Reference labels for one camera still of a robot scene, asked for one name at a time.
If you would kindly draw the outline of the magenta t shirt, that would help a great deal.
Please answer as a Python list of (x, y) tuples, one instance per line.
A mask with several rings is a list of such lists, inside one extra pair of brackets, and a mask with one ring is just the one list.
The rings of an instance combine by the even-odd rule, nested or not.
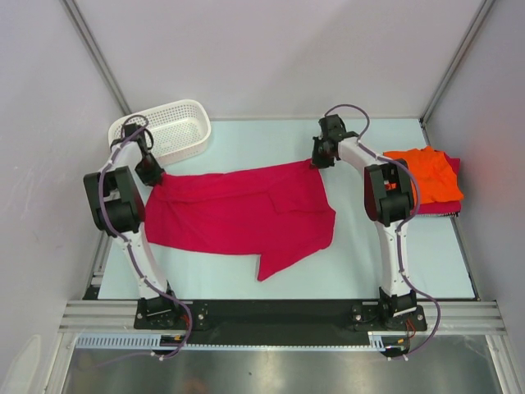
[(462, 208), (464, 194), (459, 188), (461, 160), (443, 151), (424, 149), (424, 161), (417, 174), (422, 203), (420, 216), (446, 217), (457, 215)]
[(267, 280), (333, 240), (336, 211), (308, 160), (204, 175), (165, 175), (146, 204), (149, 242), (208, 254), (257, 255)]

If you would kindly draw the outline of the magenta folded t shirt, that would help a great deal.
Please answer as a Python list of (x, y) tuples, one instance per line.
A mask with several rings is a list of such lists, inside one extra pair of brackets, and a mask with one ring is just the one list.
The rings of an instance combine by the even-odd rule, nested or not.
[(417, 174), (422, 203), (420, 216), (446, 217), (457, 215), (462, 208), (464, 194), (459, 188), (461, 160), (443, 151), (424, 149), (424, 161)]

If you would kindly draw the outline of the aluminium right corner post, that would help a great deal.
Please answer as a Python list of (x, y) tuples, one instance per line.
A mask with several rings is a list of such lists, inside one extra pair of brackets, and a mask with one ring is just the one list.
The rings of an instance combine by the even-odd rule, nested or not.
[(480, 2), (472, 20), (469, 22), (465, 33), (459, 41), (458, 47), (454, 50), (453, 56), (449, 61), (443, 76), (439, 80), (439, 83), (419, 117), (419, 123), (422, 128), (427, 127), (434, 111), (441, 102), (456, 73), (459, 71), (459, 68), (466, 60), (471, 47), (474, 45), (477, 36), (482, 31), (489, 15), (498, 3), (499, 1), (496, 0), (483, 0)]

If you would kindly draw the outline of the white perforated plastic basket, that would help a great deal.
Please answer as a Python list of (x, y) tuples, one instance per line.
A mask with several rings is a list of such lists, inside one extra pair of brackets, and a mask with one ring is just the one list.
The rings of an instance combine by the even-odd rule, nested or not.
[(107, 140), (121, 138), (122, 125), (146, 126), (153, 139), (152, 154), (165, 167), (204, 153), (212, 134), (211, 122), (201, 103), (182, 99), (136, 112), (113, 122)]

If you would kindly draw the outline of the aluminium left corner post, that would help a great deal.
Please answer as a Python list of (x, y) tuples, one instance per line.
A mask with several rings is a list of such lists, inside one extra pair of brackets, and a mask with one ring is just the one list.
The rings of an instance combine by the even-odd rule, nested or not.
[(130, 105), (126, 100), (109, 63), (107, 62), (93, 31), (89, 27), (88, 21), (85, 19), (78, 2), (74, 0), (60, 0), (59, 2), (70, 19), (76, 33), (79, 35), (80, 41), (94, 63), (108, 93), (123, 115), (131, 114)]

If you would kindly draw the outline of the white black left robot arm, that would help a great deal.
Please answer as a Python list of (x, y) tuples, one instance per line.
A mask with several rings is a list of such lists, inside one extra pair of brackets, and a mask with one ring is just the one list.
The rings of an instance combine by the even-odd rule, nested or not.
[(181, 307), (147, 241), (145, 205), (135, 182), (147, 187), (162, 183), (165, 171), (152, 149), (148, 119), (128, 117), (110, 145), (108, 160), (97, 172), (84, 175), (83, 184), (95, 226), (118, 245), (134, 271), (139, 319), (153, 318), (172, 328), (180, 321)]

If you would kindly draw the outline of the aluminium front frame rail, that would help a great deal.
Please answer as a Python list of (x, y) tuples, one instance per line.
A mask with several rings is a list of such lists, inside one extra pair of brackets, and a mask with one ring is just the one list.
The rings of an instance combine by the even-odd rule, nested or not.
[(62, 332), (126, 332), (128, 330), (182, 330), (192, 320), (194, 330), (208, 331), (226, 323), (265, 326), (300, 324), (329, 326), (355, 331), (403, 331), (418, 333), (436, 328), (439, 333), (501, 334), (505, 332), (494, 301), (422, 301), (418, 308), (388, 318), (375, 301), (357, 300), (196, 300), (186, 314), (180, 307), (156, 314), (146, 312), (138, 301), (70, 301), (59, 324)]

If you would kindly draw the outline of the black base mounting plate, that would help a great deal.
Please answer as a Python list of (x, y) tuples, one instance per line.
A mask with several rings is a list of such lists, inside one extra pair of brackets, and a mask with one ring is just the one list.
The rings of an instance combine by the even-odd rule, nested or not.
[(399, 322), (378, 318), (376, 300), (193, 300), (181, 306), (178, 317), (160, 315), (142, 321), (137, 330), (185, 330), (190, 344), (249, 346), (364, 345), (369, 332), (396, 337), (425, 332), (422, 306)]

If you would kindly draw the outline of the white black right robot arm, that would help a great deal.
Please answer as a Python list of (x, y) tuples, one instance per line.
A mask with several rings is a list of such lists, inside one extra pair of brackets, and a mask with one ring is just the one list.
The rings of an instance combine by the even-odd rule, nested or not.
[(322, 117), (319, 126), (321, 134), (313, 139), (311, 164), (325, 169), (340, 160), (363, 179), (364, 209), (376, 226), (381, 248), (378, 318), (385, 328), (397, 329), (418, 307), (407, 264), (407, 225), (418, 209), (408, 165), (368, 148), (358, 133), (346, 130), (336, 114)]

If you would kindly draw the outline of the aluminium corner post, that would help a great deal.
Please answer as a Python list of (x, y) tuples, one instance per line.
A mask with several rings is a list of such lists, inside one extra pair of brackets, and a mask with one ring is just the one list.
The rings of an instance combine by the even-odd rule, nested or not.
[(89, 27), (88, 21), (85, 19), (78, 2), (74, 0), (60, 0), (59, 2), (70, 19), (76, 33), (79, 35), (80, 41), (94, 63), (108, 93), (123, 115), (131, 114), (130, 105), (126, 100), (109, 63), (107, 62), (93, 31)]
[(466, 60), (471, 47), (474, 45), (477, 36), (482, 31), (489, 15), (498, 3), (499, 1), (496, 0), (483, 0), (480, 2), (472, 20), (469, 22), (465, 33), (459, 41), (458, 47), (454, 50), (453, 56), (449, 61), (443, 76), (439, 80), (439, 83), (419, 117), (419, 123), (422, 128), (427, 127), (434, 111), (441, 102), (456, 73), (459, 71), (459, 68)]

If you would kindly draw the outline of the orange t shirt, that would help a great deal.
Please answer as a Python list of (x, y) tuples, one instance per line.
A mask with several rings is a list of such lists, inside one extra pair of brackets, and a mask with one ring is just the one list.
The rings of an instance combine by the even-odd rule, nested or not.
[(402, 159), (414, 175), (421, 204), (449, 203), (462, 201), (464, 196), (459, 188), (459, 168), (461, 160), (452, 158), (446, 152), (431, 146), (424, 149), (406, 151), (386, 151), (391, 159)]

